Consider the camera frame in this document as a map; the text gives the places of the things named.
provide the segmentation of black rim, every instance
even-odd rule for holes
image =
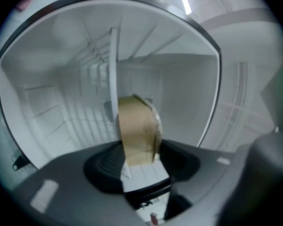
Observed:
[[[58,0],[56,2],[53,2],[49,5],[47,5],[46,7],[42,8],[41,10],[39,10],[38,12],[36,12],[35,14],[33,14],[32,16],[30,16],[26,21],[24,21],[13,33],[12,35],[9,37],[9,39],[5,42],[5,44],[3,45],[2,49],[0,50],[0,59],[3,55],[3,53],[6,51],[6,49],[10,46],[10,44],[16,39],[16,37],[18,35],[20,35],[20,33],[22,33],[26,28],[28,28],[30,25],[32,25],[34,22],[36,22],[37,20],[39,20],[40,18],[42,18],[43,16],[68,5],[77,3],[77,2],[82,2],[82,1],[87,1],[87,0]],[[174,7],[173,5],[169,5],[166,2],[162,1],[162,0],[132,0],[132,1],[136,1],[136,2],[142,2],[148,5],[152,5],[155,6],[157,8],[163,9],[171,14],[173,14],[174,16],[182,19],[183,21],[185,21],[187,24],[189,24],[190,26],[192,26],[194,29],[196,29],[205,39],[207,39],[212,46],[216,49],[216,51],[219,54],[219,84],[218,84],[218,90],[217,90],[217,97],[216,97],[216,102],[215,102],[215,106],[213,109],[213,113],[212,116],[210,118],[210,121],[208,123],[208,128],[205,131],[205,134],[202,138],[202,140],[199,143],[199,147],[201,146],[201,143],[203,141],[203,139],[205,138],[208,129],[211,125],[212,119],[214,117],[215,111],[216,111],[216,105],[217,105],[217,101],[219,99],[219,93],[220,93],[220,86],[221,86],[221,75],[222,75],[222,66],[221,66],[221,49],[220,47],[217,45],[217,43],[214,41],[214,39],[208,34],[208,32],[202,28],[197,22],[195,22],[192,18],[190,18],[189,16],[187,16],[185,13],[183,13],[181,10],[179,10],[178,8]],[[12,139],[14,140],[15,144],[17,145],[17,147],[20,149],[20,151],[23,153],[23,151],[21,150],[21,147],[18,145],[17,141],[15,140],[9,126],[7,123],[7,120],[5,118],[4,112],[3,112],[3,108],[2,108],[2,103],[1,103],[1,97],[0,97],[0,110],[1,110],[1,114],[3,117],[3,120],[8,128],[8,131],[12,137]]]

